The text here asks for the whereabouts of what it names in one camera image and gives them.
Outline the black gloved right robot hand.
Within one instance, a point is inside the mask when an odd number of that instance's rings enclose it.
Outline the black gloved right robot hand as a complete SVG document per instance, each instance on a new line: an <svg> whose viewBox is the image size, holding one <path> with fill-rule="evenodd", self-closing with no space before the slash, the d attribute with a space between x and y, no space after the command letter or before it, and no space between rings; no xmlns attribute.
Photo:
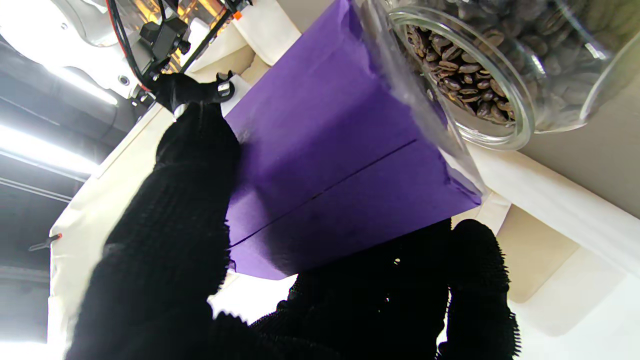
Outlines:
<svg viewBox="0 0 640 360"><path fill-rule="evenodd" d="M150 86L155 102L174 113L189 104L222 104L236 92L230 79L215 76L213 82L201 83L184 73L160 74Z"/></svg>

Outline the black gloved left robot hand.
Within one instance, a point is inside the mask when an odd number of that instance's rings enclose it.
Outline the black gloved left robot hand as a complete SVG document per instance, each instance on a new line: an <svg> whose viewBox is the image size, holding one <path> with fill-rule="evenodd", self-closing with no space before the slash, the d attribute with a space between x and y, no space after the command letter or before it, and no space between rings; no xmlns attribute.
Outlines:
<svg viewBox="0 0 640 360"><path fill-rule="evenodd" d="M218 104L190 103L103 246L67 360L512 360L521 350L494 233L421 228L301 272L252 324L213 314L230 265L241 147Z"/></svg>

